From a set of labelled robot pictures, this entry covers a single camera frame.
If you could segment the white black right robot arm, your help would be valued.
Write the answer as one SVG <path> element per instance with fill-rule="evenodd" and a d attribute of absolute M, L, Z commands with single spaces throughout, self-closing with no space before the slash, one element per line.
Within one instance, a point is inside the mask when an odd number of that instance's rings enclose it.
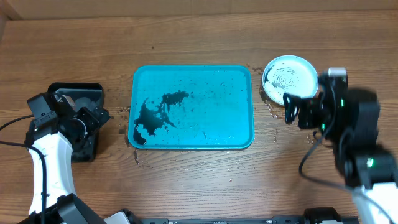
<path fill-rule="evenodd" d="M 284 94 L 285 121 L 321 136 L 304 155 L 298 172 L 311 182 L 349 192 L 363 223 L 397 223 L 397 162 L 377 143 L 380 104 L 375 92 L 349 88 L 346 74 L 323 73 L 316 98 Z M 303 165 L 323 140 L 331 142 L 335 167 L 344 184 L 310 177 Z"/>

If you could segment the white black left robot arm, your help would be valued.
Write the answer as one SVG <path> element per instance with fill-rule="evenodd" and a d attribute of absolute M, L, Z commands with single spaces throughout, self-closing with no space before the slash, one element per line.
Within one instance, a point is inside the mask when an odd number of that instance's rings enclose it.
<path fill-rule="evenodd" d="M 127 210 L 101 218 L 80 200 L 72 175 L 72 154 L 110 119 L 98 106 L 77 108 L 66 95 L 40 93 L 27 101 L 34 116 L 25 148 L 34 165 L 34 196 L 27 223 L 134 223 Z"/>

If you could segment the light blue plate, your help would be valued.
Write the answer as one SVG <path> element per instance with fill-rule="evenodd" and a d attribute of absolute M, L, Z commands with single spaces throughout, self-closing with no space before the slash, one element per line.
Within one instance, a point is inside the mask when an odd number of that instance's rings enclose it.
<path fill-rule="evenodd" d="M 271 60 L 265 67 L 262 88 L 273 102 L 282 106 L 284 93 L 313 98 L 318 91 L 318 73 L 304 58 L 283 55 Z"/>

